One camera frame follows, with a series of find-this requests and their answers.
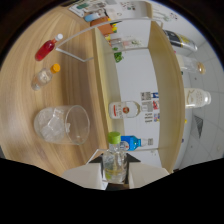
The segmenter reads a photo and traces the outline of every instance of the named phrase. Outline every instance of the table surface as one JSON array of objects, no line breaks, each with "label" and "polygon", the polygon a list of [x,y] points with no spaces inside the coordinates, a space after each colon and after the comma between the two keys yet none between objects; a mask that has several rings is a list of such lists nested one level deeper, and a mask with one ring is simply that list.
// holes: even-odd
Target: table surface
[{"label": "table surface", "polygon": [[[12,46],[0,73],[0,145],[6,159],[61,176],[65,170],[86,164],[97,148],[107,148],[94,60],[83,63],[56,50],[40,62],[34,58],[43,43],[58,33],[66,39],[87,27],[89,23],[67,8],[56,7],[36,20]],[[82,34],[61,48],[83,58],[91,57],[92,33]],[[61,71],[48,85],[34,91],[34,74],[54,63],[61,65]],[[43,108],[60,105],[86,109],[91,128],[83,145],[51,144],[35,133],[35,115]]]}]

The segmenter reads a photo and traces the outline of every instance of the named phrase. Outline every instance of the wooden table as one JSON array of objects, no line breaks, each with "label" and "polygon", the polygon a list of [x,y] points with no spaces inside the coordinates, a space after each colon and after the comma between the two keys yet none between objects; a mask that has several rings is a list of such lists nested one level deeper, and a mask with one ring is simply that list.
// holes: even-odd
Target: wooden table
[{"label": "wooden table", "polygon": [[[6,159],[61,176],[67,169],[84,165],[97,148],[108,147],[94,60],[83,63],[55,50],[41,62],[34,59],[42,44],[58,33],[66,39],[87,27],[89,23],[82,18],[67,8],[57,7],[35,21],[11,48],[0,73],[0,145]],[[87,32],[61,48],[91,57],[92,34]],[[54,63],[61,65],[61,71],[48,85],[33,91],[33,75]],[[50,144],[36,135],[35,115],[45,107],[59,105],[81,105],[86,109],[91,129],[83,145]]]},{"label": "wooden table", "polygon": [[[81,58],[94,55],[94,60],[83,63],[57,51],[41,62],[34,59],[39,47],[58,33],[67,39],[88,26],[66,8],[57,7],[33,23],[13,45],[0,73],[0,145],[7,159],[61,176],[67,169],[84,165],[96,149],[106,149],[108,131],[122,127],[122,121],[111,121],[108,117],[108,103],[120,100],[119,95],[114,95],[118,85],[111,88],[108,76],[116,77],[115,61],[112,50],[109,45],[105,47],[107,43],[96,29],[61,46]],[[183,81],[172,47],[156,22],[151,24],[148,48],[160,94],[158,151],[162,166],[171,173],[184,130]],[[61,65],[60,73],[43,89],[33,91],[33,75],[54,63]],[[50,144],[36,135],[35,115],[45,107],[59,105],[81,105],[86,109],[91,129],[83,145]]]}]

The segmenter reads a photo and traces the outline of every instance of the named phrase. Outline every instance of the glass bottle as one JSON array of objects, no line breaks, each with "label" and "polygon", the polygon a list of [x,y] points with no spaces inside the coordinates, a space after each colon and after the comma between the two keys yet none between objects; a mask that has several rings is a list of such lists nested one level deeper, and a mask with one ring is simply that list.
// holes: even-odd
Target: glass bottle
[{"label": "glass bottle", "polygon": [[133,118],[141,111],[147,111],[147,106],[140,106],[135,101],[112,102],[109,104],[109,115],[112,119]]},{"label": "glass bottle", "polygon": [[109,150],[103,154],[105,177],[110,183],[123,183],[127,174],[127,155],[120,149],[119,132],[108,134]]},{"label": "glass bottle", "polygon": [[188,49],[194,52],[198,50],[194,41],[190,40],[189,38],[169,30],[163,31],[173,46]]},{"label": "glass bottle", "polygon": [[184,88],[185,108],[198,108],[211,103],[211,94],[202,89]]},{"label": "glass bottle", "polygon": [[58,34],[53,40],[48,40],[38,50],[35,55],[37,61],[43,60],[55,47],[55,43],[63,38],[62,34]]},{"label": "glass bottle", "polygon": [[205,74],[204,65],[195,58],[189,58],[183,55],[176,54],[178,64],[181,70],[186,70],[191,73]]},{"label": "glass bottle", "polygon": [[37,73],[32,80],[33,90],[39,90],[41,87],[49,83],[53,77],[53,74],[60,71],[60,65],[54,64],[50,69],[43,68]]}]

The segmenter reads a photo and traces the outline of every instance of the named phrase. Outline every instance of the blue bottle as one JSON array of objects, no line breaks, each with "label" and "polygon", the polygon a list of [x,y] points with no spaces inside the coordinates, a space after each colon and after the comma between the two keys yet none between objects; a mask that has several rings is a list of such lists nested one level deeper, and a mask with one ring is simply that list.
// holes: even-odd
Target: blue bottle
[{"label": "blue bottle", "polygon": [[135,136],[121,136],[120,148],[127,151],[134,151],[141,146],[141,139]]},{"label": "blue bottle", "polygon": [[91,22],[95,19],[99,19],[100,18],[100,15],[99,13],[93,13],[93,14],[89,14],[87,16],[84,17],[85,21],[86,22]]}]

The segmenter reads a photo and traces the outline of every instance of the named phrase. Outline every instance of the cup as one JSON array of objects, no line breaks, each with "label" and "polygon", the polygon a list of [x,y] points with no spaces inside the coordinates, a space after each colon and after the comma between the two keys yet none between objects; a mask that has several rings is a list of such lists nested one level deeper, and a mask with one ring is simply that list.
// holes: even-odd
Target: cup
[{"label": "cup", "polygon": [[79,105],[47,107],[36,115],[34,129],[47,142],[81,145],[89,136],[90,121]]}]

